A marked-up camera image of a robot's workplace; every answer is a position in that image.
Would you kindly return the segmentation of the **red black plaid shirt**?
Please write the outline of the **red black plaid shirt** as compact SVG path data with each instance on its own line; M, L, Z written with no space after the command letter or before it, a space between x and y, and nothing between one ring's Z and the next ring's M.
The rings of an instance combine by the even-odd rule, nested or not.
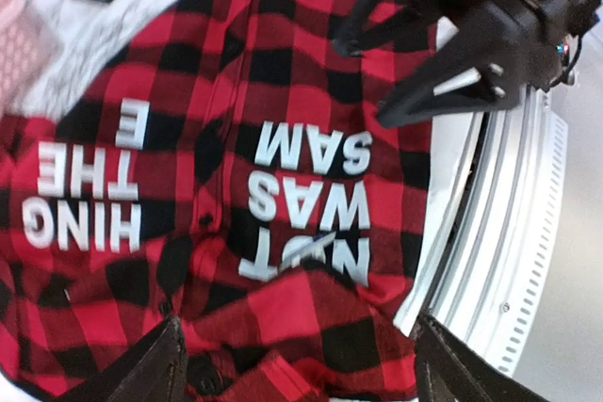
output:
M181 319L196 401L407 401L393 324L432 127L377 123L431 26L360 57L354 0L177 0L60 121L1 122L1 371L48 401ZM282 259L336 232L322 260Z

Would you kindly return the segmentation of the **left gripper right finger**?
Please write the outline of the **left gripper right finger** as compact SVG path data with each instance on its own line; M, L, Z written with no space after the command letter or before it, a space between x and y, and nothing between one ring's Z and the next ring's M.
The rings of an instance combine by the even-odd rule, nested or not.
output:
M420 401L546 401L499 373L430 314L417 317L414 336Z

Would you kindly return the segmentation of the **blue round badge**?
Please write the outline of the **blue round badge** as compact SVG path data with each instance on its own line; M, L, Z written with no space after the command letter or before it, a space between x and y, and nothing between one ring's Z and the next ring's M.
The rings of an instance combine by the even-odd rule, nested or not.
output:
M297 266L303 259L313 258L322 260L324 249L331 245L336 237L336 232L325 233L312 239L309 243L302 245L299 249L292 251L282 259L280 269L284 270Z

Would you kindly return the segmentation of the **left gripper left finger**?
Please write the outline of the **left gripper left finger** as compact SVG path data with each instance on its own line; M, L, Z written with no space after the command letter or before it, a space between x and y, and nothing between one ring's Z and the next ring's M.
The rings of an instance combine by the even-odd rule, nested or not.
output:
M170 316L111 365L106 401L183 401L186 367L181 322Z

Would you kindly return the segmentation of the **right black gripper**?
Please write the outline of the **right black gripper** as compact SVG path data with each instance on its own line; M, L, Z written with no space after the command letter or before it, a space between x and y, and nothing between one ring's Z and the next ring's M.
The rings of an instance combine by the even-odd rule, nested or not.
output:
M384 99L377 114L384 128L404 127L436 116L508 110L524 85L548 91L567 80L562 62L566 37L581 39L598 21L602 0L408 0L371 28L365 24L382 0L356 0L334 35L341 56L395 40L437 23L458 27L437 53Z

